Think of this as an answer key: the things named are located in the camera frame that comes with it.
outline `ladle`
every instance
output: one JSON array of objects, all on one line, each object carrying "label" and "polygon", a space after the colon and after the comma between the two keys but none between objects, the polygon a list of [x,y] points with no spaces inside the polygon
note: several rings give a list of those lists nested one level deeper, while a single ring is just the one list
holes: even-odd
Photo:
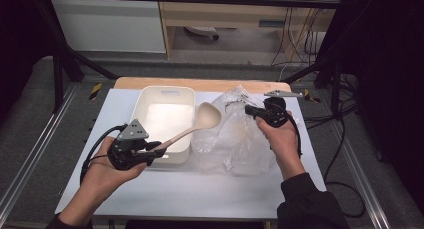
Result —
[{"label": "ladle", "polygon": [[219,112],[216,107],[214,107],[212,104],[208,102],[204,102],[200,104],[199,109],[197,110],[197,115],[194,121],[194,126],[190,127],[189,129],[181,132],[180,134],[174,136],[173,138],[169,139],[168,141],[160,144],[159,146],[153,148],[152,151],[158,150],[158,149],[164,149],[168,148],[172,144],[174,144],[176,141],[180,140],[184,136],[199,130],[199,129],[210,129],[216,127],[221,122],[221,112]]}]

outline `plastic bag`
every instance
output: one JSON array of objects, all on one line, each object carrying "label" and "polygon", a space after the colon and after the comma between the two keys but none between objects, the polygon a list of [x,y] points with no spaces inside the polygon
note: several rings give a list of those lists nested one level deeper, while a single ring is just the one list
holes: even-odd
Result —
[{"label": "plastic bag", "polygon": [[202,173],[258,175],[275,162],[269,142],[252,116],[245,114],[246,104],[263,107],[263,102],[238,86],[212,102],[222,115],[212,129],[195,131],[191,147]]}]

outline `ladle handle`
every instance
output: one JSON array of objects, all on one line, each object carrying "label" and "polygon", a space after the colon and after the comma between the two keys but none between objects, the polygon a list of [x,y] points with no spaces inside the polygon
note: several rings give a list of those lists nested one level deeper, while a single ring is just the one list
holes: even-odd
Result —
[{"label": "ladle handle", "polygon": [[181,138],[185,137],[186,135],[198,130],[198,127],[190,127],[189,129],[181,132],[180,134],[174,136],[173,138],[169,139],[168,141],[160,144],[159,146],[153,148],[152,150],[159,150],[159,149],[165,149],[168,148],[169,146],[171,146],[172,144],[174,144],[176,141],[180,140]]}]

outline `hand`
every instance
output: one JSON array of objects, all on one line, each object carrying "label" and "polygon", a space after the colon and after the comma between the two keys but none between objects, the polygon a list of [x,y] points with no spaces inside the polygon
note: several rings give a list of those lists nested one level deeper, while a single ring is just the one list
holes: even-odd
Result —
[{"label": "hand", "polygon": [[122,184],[138,177],[147,167],[141,163],[128,171],[116,170],[109,161],[107,151],[114,138],[106,137],[94,155],[84,180],[63,209],[59,219],[70,226],[86,226],[96,209]]},{"label": "hand", "polygon": [[297,153],[296,130],[291,122],[288,121],[281,127],[274,128],[264,119],[256,117],[256,124],[268,139],[284,180],[305,173]]}]

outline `gray floor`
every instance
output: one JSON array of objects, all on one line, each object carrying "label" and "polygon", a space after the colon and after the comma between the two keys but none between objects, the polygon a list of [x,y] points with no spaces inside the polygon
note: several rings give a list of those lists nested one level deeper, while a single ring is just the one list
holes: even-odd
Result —
[{"label": "gray floor", "polygon": [[[190,35],[183,29],[177,31],[174,57],[172,59],[145,60],[147,63],[99,62],[106,69],[125,76],[182,77],[214,79],[256,79],[276,81],[298,70],[297,65],[287,67],[281,75],[282,66],[269,67],[278,50],[276,34],[269,31],[223,29],[218,41]],[[35,167],[20,197],[7,218],[7,224],[28,222],[29,228],[45,225],[52,217],[60,199],[60,191],[74,169],[90,134],[90,128],[113,81],[102,80],[103,86],[96,100],[88,100],[98,80],[97,73],[85,68],[87,80],[78,85],[66,114],[55,130],[44,154]],[[34,66],[34,73],[22,97],[13,106],[8,119],[0,127],[2,141],[0,155],[7,163],[0,164],[0,193],[6,193],[9,185],[25,162],[33,145],[48,123],[53,108],[53,79],[50,60],[42,60]],[[316,90],[311,83],[314,75],[308,75],[292,85],[293,91],[309,89],[311,95],[320,97],[329,92]],[[305,117],[327,115],[323,103],[299,99]],[[346,133],[378,201],[392,228],[424,228],[424,219],[417,210],[390,164],[377,161],[375,149],[361,115],[345,117]],[[331,123],[308,131],[322,172],[327,168],[338,146],[339,138]],[[329,179],[355,187],[355,181],[342,154],[336,160]],[[360,200],[351,191],[329,186],[347,213],[360,210]],[[360,218],[347,218],[352,228],[373,228],[368,213]]]}]

